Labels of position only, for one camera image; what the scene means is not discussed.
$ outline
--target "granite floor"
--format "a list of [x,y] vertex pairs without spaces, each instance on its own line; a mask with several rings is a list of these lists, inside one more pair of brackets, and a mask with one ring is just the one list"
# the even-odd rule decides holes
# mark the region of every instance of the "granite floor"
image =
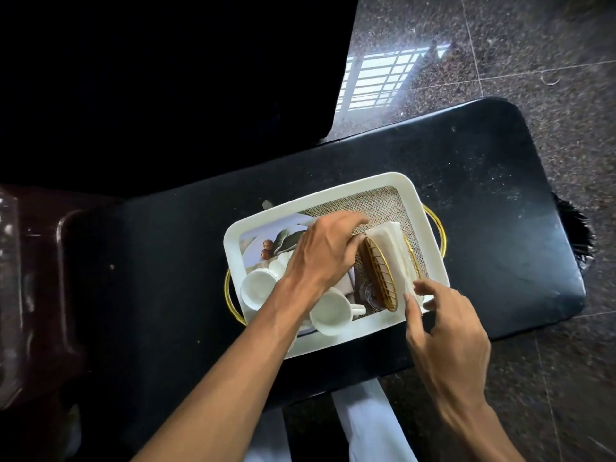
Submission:
[[[521,109],[599,251],[579,316],[493,344],[487,397],[527,460],[616,460],[616,0],[360,0],[347,71],[328,140],[490,95]],[[381,382],[420,461],[461,459],[414,370]],[[285,419],[294,461],[314,437],[346,458],[329,396]]]

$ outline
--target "black table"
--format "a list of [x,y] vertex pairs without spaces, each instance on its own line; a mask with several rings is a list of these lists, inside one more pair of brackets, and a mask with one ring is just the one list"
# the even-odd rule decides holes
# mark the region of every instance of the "black table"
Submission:
[[[441,218],[451,285],[492,339],[583,308],[581,274],[522,115],[504,100],[477,100],[76,216],[66,233],[70,283],[96,412],[113,421],[105,437],[138,449],[242,332],[222,289],[229,225],[264,200],[391,170],[410,177]],[[268,406],[411,364],[397,325],[285,360]],[[103,419],[88,412],[84,434]]]

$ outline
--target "leg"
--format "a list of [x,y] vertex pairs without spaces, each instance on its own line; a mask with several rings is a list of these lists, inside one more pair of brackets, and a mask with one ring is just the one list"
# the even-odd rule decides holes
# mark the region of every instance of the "leg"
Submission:
[[350,462],[417,462],[377,380],[331,393],[349,441]]
[[281,409],[263,412],[254,429],[244,462],[291,462]]

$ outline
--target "white teacup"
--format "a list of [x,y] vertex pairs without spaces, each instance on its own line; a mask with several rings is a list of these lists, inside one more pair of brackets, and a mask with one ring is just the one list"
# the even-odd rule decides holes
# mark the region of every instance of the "white teacup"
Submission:
[[279,275],[272,269],[258,268],[248,274],[240,285],[242,301],[251,310],[258,311],[272,293]]
[[336,288],[327,290],[310,311],[314,328],[326,336],[341,334],[353,316],[366,314],[366,307],[354,305]]

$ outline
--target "white napkin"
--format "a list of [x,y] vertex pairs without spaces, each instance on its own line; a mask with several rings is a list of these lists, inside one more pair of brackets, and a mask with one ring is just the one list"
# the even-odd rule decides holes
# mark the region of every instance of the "white napkin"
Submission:
[[404,307],[404,293],[414,295],[417,303],[421,306],[423,297],[416,295],[413,291],[413,280],[417,280],[418,277],[400,224],[398,222],[384,222],[367,230],[366,236],[376,243],[387,261],[394,279],[398,306]]

